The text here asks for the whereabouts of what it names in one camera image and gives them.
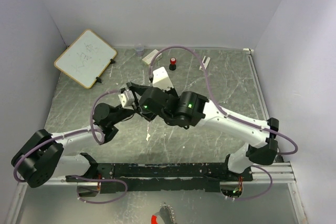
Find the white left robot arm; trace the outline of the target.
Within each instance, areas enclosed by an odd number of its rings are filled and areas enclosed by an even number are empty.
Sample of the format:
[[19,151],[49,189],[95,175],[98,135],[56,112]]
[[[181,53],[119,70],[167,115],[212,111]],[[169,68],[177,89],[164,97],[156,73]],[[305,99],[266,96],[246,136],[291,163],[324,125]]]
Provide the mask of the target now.
[[110,90],[102,95],[117,94],[118,106],[111,106],[96,100],[90,112],[89,126],[64,133],[49,133],[38,130],[13,157],[11,165],[16,181],[36,188],[51,178],[65,176],[67,180],[85,182],[102,181],[98,163],[83,148],[103,145],[112,141],[118,133],[116,124],[139,114],[148,121],[154,115],[144,112],[138,97],[148,86],[128,82],[126,88]]

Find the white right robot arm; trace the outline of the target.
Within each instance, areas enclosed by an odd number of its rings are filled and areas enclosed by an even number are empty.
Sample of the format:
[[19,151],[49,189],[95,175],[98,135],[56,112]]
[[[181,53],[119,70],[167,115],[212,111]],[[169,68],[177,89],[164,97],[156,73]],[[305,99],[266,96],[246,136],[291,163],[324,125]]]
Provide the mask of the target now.
[[223,176],[235,180],[252,164],[271,165],[277,156],[278,142],[267,121],[255,120],[241,114],[216,107],[207,97],[185,91],[179,97],[159,88],[149,88],[141,96],[143,111],[159,116],[169,126],[208,127],[238,137],[245,142],[229,155],[223,167]]

